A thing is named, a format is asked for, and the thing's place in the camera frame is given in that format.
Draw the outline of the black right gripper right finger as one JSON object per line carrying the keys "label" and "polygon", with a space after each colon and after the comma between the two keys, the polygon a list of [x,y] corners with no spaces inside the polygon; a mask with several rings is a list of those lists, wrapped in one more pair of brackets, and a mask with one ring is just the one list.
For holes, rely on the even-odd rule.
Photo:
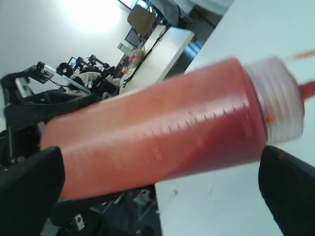
{"label": "black right gripper right finger", "polygon": [[258,186],[285,236],[315,234],[315,168],[284,150],[266,146]]}

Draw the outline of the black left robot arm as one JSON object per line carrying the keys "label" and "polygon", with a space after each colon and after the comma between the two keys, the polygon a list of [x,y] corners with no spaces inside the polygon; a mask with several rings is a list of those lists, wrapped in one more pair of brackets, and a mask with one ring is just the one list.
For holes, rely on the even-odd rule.
{"label": "black left robot arm", "polygon": [[42,135],[53,118],[83,109],[98,101],[95,94],[71,95],[58,89],[34,94],[23,72],[1,78],[5,130],[0,133],[0,170],[41,153]]}

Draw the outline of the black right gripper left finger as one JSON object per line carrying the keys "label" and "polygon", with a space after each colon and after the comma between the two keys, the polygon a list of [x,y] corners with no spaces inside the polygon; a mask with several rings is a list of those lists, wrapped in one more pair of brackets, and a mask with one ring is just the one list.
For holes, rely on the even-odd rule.
{"label": "black right gripper left finger", "polygon": [[0,175],[0,234],[38,236],[65,180],[62,153],[49,147]]}

